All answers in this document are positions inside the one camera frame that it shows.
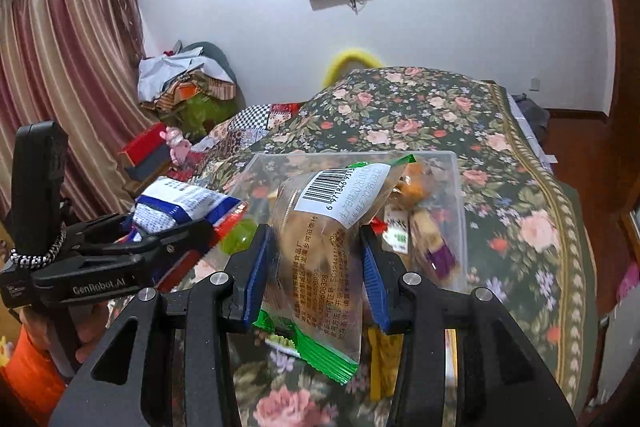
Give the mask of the orange sleeve forearm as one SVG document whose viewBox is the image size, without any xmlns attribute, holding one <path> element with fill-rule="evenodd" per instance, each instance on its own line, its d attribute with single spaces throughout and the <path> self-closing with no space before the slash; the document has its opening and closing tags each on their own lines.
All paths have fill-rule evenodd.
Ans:
<svg viewBox="0 0 640 427">
<path fill-rule="evenodd" d="M 12 358 L 1 367 L 1 425 L 47 426 L 65 390 L 49 355 L 21 329 Z"/>
</svg>

